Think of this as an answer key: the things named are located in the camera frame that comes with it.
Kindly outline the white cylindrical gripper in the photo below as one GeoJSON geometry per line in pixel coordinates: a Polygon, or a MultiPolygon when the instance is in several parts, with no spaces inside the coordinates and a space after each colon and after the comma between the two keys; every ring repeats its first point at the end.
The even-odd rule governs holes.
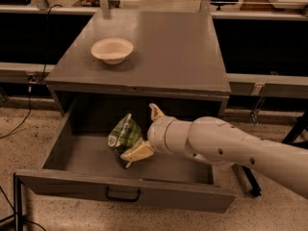
{"type": "Polygon", "coordinates": [[[193,123],[166,116],[155,103],[150,103],[149,108],[153,122],[147,131],[148,141],[139,139],[120,158],[126,162],[136,162],[152,156],[154,150],[167,154],[192,154],[188,134],[193,123]]]}

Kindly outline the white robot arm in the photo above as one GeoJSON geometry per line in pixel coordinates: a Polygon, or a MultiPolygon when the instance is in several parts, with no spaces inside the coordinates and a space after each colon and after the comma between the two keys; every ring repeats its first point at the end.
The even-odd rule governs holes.
{"type": "Polygon", "coordinates": [[[160,152],[181,154],[212,166],[237,164],[308,198],[307,150],[262,140],[216,117],[185,121],[165,115],[154,103],[150,109],[152,124],[147,140],[125,151],[122,160],[133,163],[160,152]]]}

